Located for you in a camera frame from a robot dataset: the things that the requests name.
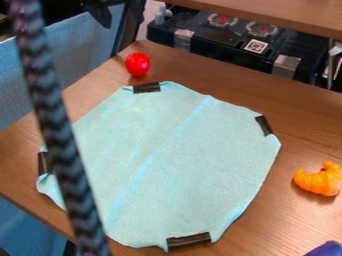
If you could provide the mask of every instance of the purple object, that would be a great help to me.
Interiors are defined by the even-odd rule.
[[[328,241],[304,256],[342,256],[342,246],[335,241]]]

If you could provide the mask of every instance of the orange toy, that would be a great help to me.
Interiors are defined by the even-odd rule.
[[[324,196],[335,196],[342,188],[342,171],[337,164],[324,162],[320,172],[305,173],[298,169],[293,181],[302,189]]]

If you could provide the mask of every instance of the floor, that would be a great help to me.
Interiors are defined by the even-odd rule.
[[[140,30],[138,33],[138,40],[144,40],[146,39],[146,33],[147,33],[147,25],[152,20],[154,20],[154,15],[159,10],[159,6],[163,5],[164,3],[160,3],[154,0],[147,0],[146,2],[146,9],[144,12],[145,21],[140,26]]]

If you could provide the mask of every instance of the black clip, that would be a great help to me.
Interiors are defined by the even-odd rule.
[[[172,250],[186,245],[211,242],[211,237],[210,233],[206,232],[192,236],[171,237],[166,239],[166,242],[169,250]]]
[[[160,92],[159,82],[140,84],[133,86],[133,93]]]
[[[265,137],[269,134],[273,134],[272,128],[265,116],[258,116],[255,118],[255,120],[259,123],[261,129],[264,132]]]
[[[38,175],[41,176],[45,173],[52,173],[48,167],[48,152],[38,153]]]

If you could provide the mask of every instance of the towel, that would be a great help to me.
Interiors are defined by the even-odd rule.
[[[73,128],[106,234],[166,251],[171,237],[210,232],[217,241],[280,149],[258,116],[173,82],[140,94],[125,86],[95,107]],[[53,174],[37,189],[65,209]]]

